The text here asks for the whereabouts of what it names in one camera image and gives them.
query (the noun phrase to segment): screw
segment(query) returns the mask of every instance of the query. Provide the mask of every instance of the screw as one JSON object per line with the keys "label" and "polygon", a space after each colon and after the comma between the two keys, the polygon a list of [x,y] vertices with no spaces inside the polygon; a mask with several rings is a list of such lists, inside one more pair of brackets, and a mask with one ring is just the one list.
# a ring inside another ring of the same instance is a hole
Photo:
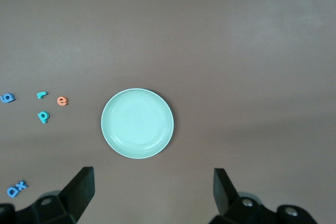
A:
{"label": "screw", "polygon": [[251,207],[251,206],[253,206],[253,203],[252,203],[252,201],[250,199],[243,199],[242,202],[243,202],[243,204],[244,204],[245,207]]}
{"label": "screw", "polygon": [[292,216],[297,216],[298,212],[296,212],[296,210],[294,208],[291,207],[286,207],[285,211],[288,215],[292,215]]}
{"label": "screw", "polygon": [[42,200],[42,202],[41,202],[41,206],[45,206],[45,205],[49,204],[50,202],[51,202],[51,199],[50,199],[50,198],[44,199],[44,200]]}

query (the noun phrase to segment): round plate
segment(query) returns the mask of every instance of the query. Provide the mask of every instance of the round plate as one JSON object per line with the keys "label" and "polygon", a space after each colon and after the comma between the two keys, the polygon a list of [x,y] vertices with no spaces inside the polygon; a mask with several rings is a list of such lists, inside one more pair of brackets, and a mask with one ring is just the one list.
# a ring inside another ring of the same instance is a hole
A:
{"label": "round plate", "polygon": [[106,104],[101,129],[106,142],[119,154],[147,158],[167,146],[174,119],[159,95],[147,89],[127,89]]}

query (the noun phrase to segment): gray surface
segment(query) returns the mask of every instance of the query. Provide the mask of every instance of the gray surface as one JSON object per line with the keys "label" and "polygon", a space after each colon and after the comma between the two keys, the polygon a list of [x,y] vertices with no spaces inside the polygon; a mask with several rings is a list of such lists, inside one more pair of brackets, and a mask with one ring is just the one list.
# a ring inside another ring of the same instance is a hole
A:
{"label": "gray surface", "polygon": [[[0,93],[17,98],[0,103],[0,202],[23,208],[94,166],[81,224],[208,223],[223,167],[271,210],[334,223],[335,13],[336,0],[0,0]],[[100,130],[106,102],[133,87],[176,120],[144,160]],[[20,179],[30,187],[10,199]]]}

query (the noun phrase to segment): plate rim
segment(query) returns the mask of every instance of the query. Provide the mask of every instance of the plate rim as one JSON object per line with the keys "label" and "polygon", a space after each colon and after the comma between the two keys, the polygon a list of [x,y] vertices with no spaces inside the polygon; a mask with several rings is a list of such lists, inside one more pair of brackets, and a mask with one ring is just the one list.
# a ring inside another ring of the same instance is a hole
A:
{"label": "plate rim", "polygon": [[[148,93],[151,93],[153,95],[155,95],[156,97],[158,97],[161,101],[163,101],[163,103],[166,105],[166,107],[168,108],[169,112],[170,112],[170,116],[171,116],[171,120],[172,120],[172,129],[171,129],[171,134],[169,135],[169,139],[168,141],[165,143],[165,145],[156,153],[152,154],[152,155],[148,155],[148,156],[144,156],[144,157],[132,157],[132,156],[129,156],[129,155],[125,155],[123,153],[120,153],[119,151],[117,151],[107,140],[105,134],[104,134],[104,129],[103,129],[103,116],[104,116],[104,113],[105,111],[107,110],[107,106],[109,105],[109,103],[116,97],[116,96],[119,96],[121,95],[122,93],[124,92],[127,92],[127,91],[145,91],[145,92],[148,92]],[[172,139],[172,136],[174,134],[174,115],[173,115],[173,112],[172,112],[172,109],[169,107],[168,103],[160,96],[158,95],[157,93],[151,91],[151,90],[148,90],[148,89],[143,89],[143,88],[130,88],[130,89],[125,89],[125,90],[122,90],[120,92],[118,92],[117,94],[115,94],[114,96],[112,96],[112,98],[109,99],[109,101],[106,103],[106,105],[104,106],[104,109],[101,113],[101,120],[100,120],[100,126],[101,126],[101,132],[103,134],[103,137],[105,139],[105,141],[107,142],[107,144],[115,151],[117,152],[118,154],[124,156],[124,157],[128,157],[128,158],[133,158],[133,159],[144,159],[144,158],[149,158],[149,157],[152,157],[152,156],[155,156],[157,155],[158,153],[162,152],[163,149],[165,149],[168,145],[168,143],[171,141]]]}

